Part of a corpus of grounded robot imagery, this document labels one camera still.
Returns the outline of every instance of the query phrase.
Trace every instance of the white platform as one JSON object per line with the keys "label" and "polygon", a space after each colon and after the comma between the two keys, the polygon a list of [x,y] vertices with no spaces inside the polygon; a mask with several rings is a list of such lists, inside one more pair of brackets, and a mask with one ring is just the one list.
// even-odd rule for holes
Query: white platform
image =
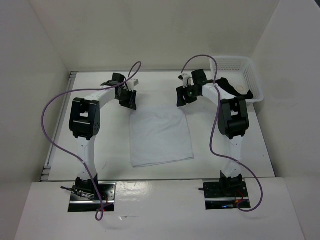
{"label": "white platform", "polygon": [[[283,178],[262,178],[264,199],[253,212],[206,210],[201,180],[118,182],[115,212],[69,213],[71,182],[33,183],[16,240],[303,240]],[[254,206],[260,191],[247,179]]]}
{"label": "white platform", "polygon": [[[99,88],[112,78],[112,72],[78,73],[73,89]],[[182,85],[178,71],[139,72],[136,78],[137,108],[146,105],[177,104],[176,88]],[[234,75],[224,72],[220,77],[234,83]],[[56,142],[74,153],[77,152],[75,138],[69,130],[72,100],[84,98],[90,92],[75,92],[68,101],[65,117],[61,119]],[[220,170],[227,160],[215,157],[209,149],[210,133],[217,107],[209,100],[199,97],[198,101],[183,107],[186,113],[195,159],[156,166],[133,168],[130,162],[129,117],[131,110],[121,107],[117,100],[109,102],[101,110],[101,129],[95,141],[95,164],[99,180],[166,180],[166,179],[211,179],[219,178]],[[264,138],[254,107],[248,107],[250,127],[244,136],[242,162],[250,167],[258,177],[274,177]],[[224,153],[224,136],[218,128],[213,140],[213,148]],[[74,181],[80,163],[74,157],[53,149],[50,157],[52,165],[49,181]],[[245,178],[252,176],[243,170]]]}

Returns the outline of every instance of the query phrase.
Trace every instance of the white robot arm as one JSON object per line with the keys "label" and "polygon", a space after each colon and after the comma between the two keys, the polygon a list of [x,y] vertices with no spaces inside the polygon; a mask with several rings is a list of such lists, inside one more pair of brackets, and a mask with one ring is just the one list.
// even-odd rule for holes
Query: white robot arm
{"label": "white robot arm", "polygon": [[[218,105],[218,92],[213,84],[213,80],[207,80],[203,69],[189,74],[182,74],[178,77],[182,80],[181,87],[177,91],[177,107],[191,104],[197,100],[197,97],[203,96]],[[221,107],[218,115],[218,128],[221,134],[226,136],[225,155],[241,161],[241,147],[243,136],[249,128],[249,118],[246,100],[243,96],[234,96],[220,86],[217,86],[221,96]],[[241,184],[242,171],[240,166],[229,160],[225,168],[221,171],[221,178],[227,188],[236,188]]]}
{"label": "white robot arm", "polygon": [[[103,83],[101,88],[122,83],[125,76],[114,73],[112,80]],[[69,128],[76,138],[78,156],[86,163],[95,183],[98,185],[98,173],[95,166],[95,140],[100,130],[100,109],[113,99],[119,100],[121,106],[136,110],[137,91],[134,87],[139,84],[137,79],[131,79],[125,85],[100,90],[85,98],[76,97],[72,101]],[[95,189],[85,166],[82,165],[75,180],[76,191],[95,194]]]}

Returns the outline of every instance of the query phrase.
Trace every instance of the black fabric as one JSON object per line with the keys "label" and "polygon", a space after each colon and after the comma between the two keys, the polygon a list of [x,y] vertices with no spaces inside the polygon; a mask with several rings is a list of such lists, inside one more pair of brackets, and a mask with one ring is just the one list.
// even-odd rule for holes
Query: black fabric
{"label": "black fabric", "polygon": [[251,92],[251,90],[249,90],[246,95],[242,95],[237,90],[235,90],[235,88],[233,86],[231,86],[229,84],[228,80],[224,77],[222,77],[219,80],[216,80],[216,83],[219,85],[220,88],[225,90],[227,93],[232,94],[236,97],[243,96],[245,99],[253,99],[254,98],[254,95]]}
{"label": "black fabric", "polygon": [[320,0],[315,0],[316,4],[320,7]]}

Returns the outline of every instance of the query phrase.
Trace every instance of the purple cable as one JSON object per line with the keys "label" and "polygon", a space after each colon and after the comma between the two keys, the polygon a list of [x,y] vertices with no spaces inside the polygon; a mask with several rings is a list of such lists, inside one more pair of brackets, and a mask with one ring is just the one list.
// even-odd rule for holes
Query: purple cable
{"label": "purple cable", "polygon": [[215,115],[215,118],[214,118],[213,127],[212,127],[212,131],[211,131],[211,136],[210,136],[210,151],[211,151],[211,153],[212,153],[213,155],[215,155],[215,156],[217,156],[217,157],[225,158],[225,159],[230,159],[230,160],[236,162],[236,163],[239,164],[240,166],[242,166],[242,167],[244,167],[245,169],[247,169],[247,170],[252,174],[252,176],[255,178],[255,180],[257,181],[257,183],[258,183],[258,185],[259,185],[260,192],[261,192],[260,200],[259,200],[259,202],[257,203],[257,205],[256,205],[255,207],[249,209],[249,210],[243,210],[243,209],[241,209],[240,206],[239,206],[239,204],[240,204],[241,202],[239,202],[239,203],[236,205],[236,207],[237,207],[240,211],[242,211],[242,212],[252,212],[252,211],[256,210],[256,209],[261,205],[262,200],[263,200],[263,198],[264,198],[264,191],[263,191],[263,189],[262,189],[262,186],[261,186],[261,183],[260,183],[258,177],[255,175],[255,173],[254,173],[249,167],[247,167],[247,166],[244,165],[243,163],[239,162],[238,160],[234,159],[233,157],[218,154],[218,153],[216,153],[216,152],[213,150],[213,148],[212,148],[212,141],[213,141],[213,139],[214,139],[214,133],[215,133],[216,125],[217,125],[217,122],[218,122],[218,116],[219,116],[220,106],[221,106],[221,104],[220,104],[220,100],[221,100],[220,91],[219,91],[219,89],[218,89],[217,86],[216,86],[216,78],[217,78],[217,73],[218,73],[218,63],[217,63],[217,61],[216,61],[212,56],[210,56],[210,55],[206,55],[206,54],[196,55],[196,56],[193,56],[192,58],[190,58],[190,59],[185,63],[185,65],[183,66],[183,69],[182,69],[181,73],[184,72],[187,64],[188,64],[192,59],[195,59],[195,58],[198,58],[198,57],[207,57],[207,58],[210,58],[210,59],[212,59],[212,60],[214,61],[214,64],[215,64],[215,73],[214,73],[214,78],[213,78],[213,84],[214,84],[214,87],[215,87],[215,89],[216,89],[216,91],[217,91],[217,93],[218,93],[218,106],[217,106],[216,115]]}
{"label": "purple cable", "polygon": [[52,98],[52,99],[45,105],[45,107],[44,107],[44,109],[43,109],[43,111],[42,111],[42,115],[41,115],[41,128],[42,128],[43,134],[44,134],[44,136],[46,137],[46,139],[48,139],[48,141],[49,141],[53,146],[55,146],[56,148],[58,148],[58,149],[60,149],[61,151],[65,152],[65,153],[67,153],[67,154],[70,154],[71,156],[77,158],[77,159],[84,165],[84,168],[85,168],[86,171],[88,172],[88,174],[89,174],[89,176],[90,176],[90,179],[91,179],[91,181],[92,181],[92,183],[93,183],[94,189],[95,189],[95,191],[96,191],[96,193],[97,193],[97,195],[98,195],[99,201],[100,201],[100,208],[98,208],[98,209],[96,210],[96,214],[95,214],[95,219],[96,219],[97,221],[101,221],[102,218],[104,217],[104,208],[105,208],[105,205],[104,205],[104,203],[103,203],[103,200],[102,200],[101,194],[100,194],[100,192],[99,192],[99,190],[98,190],[98,187],[97,187],[97,185],[96,185],[96,183],[95,183],[95,181],[94,181],[94,178],[93,178],[93,176],[92,176],[92,174],[91,174],[91,172],[90,172],[87,164],[85,163],[85,161],[83,161],[83,160],[81,159],[81,157],[79,157],[79,156],[77,156],[76,154],[68,151],[67,149],[59,146],[58,144],[56,144],[54,141],[51,140],[51,138],[49,137],[49,135],[47,134],[47,131],[46,131],[46,129],[45,129],[45,113],[46,113],[46,110],[47,110],[47,108],[49,107],[49,105],[50,105],[54,100],[56,100],[57,98],[65,95],[65,94],[74,93],[74,92],[82,92],[82,91],[104,91],[104,90],[109,90],[109,89],[117,88],[117,87],[125,84],[126,82],[128,82],[129,80],[131,80],[131,79],[139,72],[139,70],[140,70],[140,68],[141,68],[141,66],[142,66],[141,61],[137,61],[137,62],[133,65],[133,67],[132,67],[131,70],[130,70],[130,73],[131,73],[131,71],[133,70],[133,68],[134,68],[137,64],[139,64],[139,67],[138,67],[138,69],[135,71],[135,73],[134,73],[131,77],[128,77],[128,79],[126,79],[126,80],[125,80],[124,82],[122,82],[122,83],[119,83],[119,84],[117,84],[117,85],[115,85],[115,86],[106,87],[106,88],[84,88],[84,89],[69,90],[69,91],[60,93],[59,95],[57,95],[57,96],[55,96],[54,98]]}

